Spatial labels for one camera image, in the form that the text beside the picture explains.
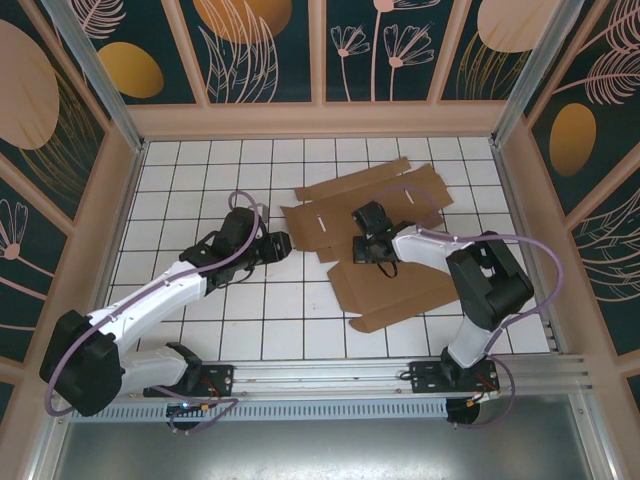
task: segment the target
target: cardboard flap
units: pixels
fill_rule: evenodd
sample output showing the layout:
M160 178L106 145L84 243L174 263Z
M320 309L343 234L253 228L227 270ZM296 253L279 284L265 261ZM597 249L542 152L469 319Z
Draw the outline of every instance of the cardboard flap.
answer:
M282 211L296 247L303 251L317 251L341 243L351 243L354 236L361 234L353 221L352 212L366 205L381 192L386 193L377 197L377 201L385 208L394 224L403 220L419 223L433 216L435 212L431 201L423 195L402 188L389 190L398 186L425 191L437 208L453 203L440 176L430 165L425 165L402 176L387 178L305 205L283 207Z
M349 324L357 331L371 333L407 318L415 317L423 312L441 307L458 299L453 285L442 286L429 290L428 295L418 296L401 303L368 312L358 318L353 318Z
M357 310L349 305L349 311L354 313L366 314L416 297L428 298L432 290L440 287L450 286L455 292L449 275L417 263L398 263L398 276L395 278L383 275L377 265L340 262L334 269L337 267L350 285Z
M361 172L345 175L326 182L317 183L310 187L296 188L296 197L300 201L321 200L340 193L364 187L381 180L393 178L411 169L407 157L402 157L393 162L383 163Z

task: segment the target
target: enclosure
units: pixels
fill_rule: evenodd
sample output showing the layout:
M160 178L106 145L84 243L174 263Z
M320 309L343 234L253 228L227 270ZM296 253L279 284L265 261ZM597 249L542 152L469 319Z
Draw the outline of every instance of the enclosure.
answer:
M636 478L639 31L638 0L5 0L0 476ZM362 333L335 262L295 244L132 348L233 366L240 403L212 429L173 436L175 402L141 392L47 415L61 315L158 277L232 191L289 232L300 187L399 158L446 186L437 230L525 235L562 263L555 302L491 349L515 378L482 406L516 396L500 425L454 429L451 395L398 376L451 342L460 301ZM507 243L533 308L555 264Z

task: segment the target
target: black motor joint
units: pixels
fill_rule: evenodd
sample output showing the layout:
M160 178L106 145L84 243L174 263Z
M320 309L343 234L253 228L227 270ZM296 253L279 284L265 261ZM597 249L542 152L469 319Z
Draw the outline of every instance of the black motor joint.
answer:
M181 262L195 267L214 265L235 254L247 242L253 230L255 212L244 207L235 207L229 212L220 228L187 248L180 254ZM291 253L291 239L285 232L270 233L265 220L260 217L258 234L242 255L227 265L203 272L207 278L207 294L216 288L229 285L236 272L244 270L251 274L258 265L279 262Z

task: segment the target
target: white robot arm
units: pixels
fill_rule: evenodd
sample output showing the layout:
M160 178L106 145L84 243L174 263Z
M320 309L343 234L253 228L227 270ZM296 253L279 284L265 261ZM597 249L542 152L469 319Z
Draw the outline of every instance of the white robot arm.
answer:
M269 233L265 224L266 212L265 208L259 221L261 235L224 267L200 273L195 271L220 263L246 244L255 216L250 209L234 208L219 232L211 232L189 247L166 272L127 298L86 316L76 311L63 315L49 342L40 377L49 382L70 346L85 332L112 318L73 353L56 381L56 391L71 406L80 414L90 416L104 409L118 395L146 387L176 386L183 391L192 391L201 380L201 370L205 369L201 369L202 361L197 355L184 345L168 343L152 351L129 350L170 313L228 285L237 271L251 273L257 265L278 262L289 255L289 235Z
M455 387L486 356L502 320L533 297L529 278L501 240L459 242L409 222L394 226L377 202L356 210L353 218L363 233L354 237L356 263L413 262L451 274L465 318L441 354L441 369Z

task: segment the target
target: white tiled floor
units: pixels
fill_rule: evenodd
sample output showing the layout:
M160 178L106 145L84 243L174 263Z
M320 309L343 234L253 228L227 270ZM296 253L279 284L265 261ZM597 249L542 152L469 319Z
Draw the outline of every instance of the white tiled floor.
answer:
M219 228L232 190L270 204L271 231L286 230L280 207L295 206L293 188L406 155L430 163L454 204L446 229L514 233L498 172L485 138L347 138L156 142L149 148L109 302L162 273L197 238ZM509 245L522 263L517 245ZM246 282L217 290L172 313L138 348L181 341L205 361L310 360L439 355L462 322L460 302L372 334L353 330L328 282L332 264L294 250L256 269ZM539 317L509 328L494 352L542 353L549 346Z

